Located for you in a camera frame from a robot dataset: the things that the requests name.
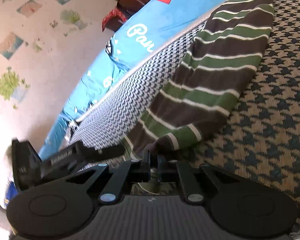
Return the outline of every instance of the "striped sweater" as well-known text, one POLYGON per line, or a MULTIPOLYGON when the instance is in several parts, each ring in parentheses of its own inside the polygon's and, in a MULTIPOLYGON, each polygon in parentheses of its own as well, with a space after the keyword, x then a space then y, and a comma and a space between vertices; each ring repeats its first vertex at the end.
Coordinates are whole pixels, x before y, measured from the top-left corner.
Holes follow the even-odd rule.
POLYGON ((217 132, 256 73, 273 0, 226 0, 207 20, 173 77, 123 138, 126 159, 173 154, 217 132))

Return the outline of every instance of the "blue bedsheet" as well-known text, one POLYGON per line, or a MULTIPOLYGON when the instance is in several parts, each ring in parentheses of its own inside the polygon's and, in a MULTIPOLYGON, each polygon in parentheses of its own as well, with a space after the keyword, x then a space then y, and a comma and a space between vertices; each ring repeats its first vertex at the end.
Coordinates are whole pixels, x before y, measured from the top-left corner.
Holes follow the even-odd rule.
POLYGON ((39 155, 58 151, 67 124, 97 103, 128 70, 224 0, 151 0, 110 39, 82 76, 49 132, 39 155))

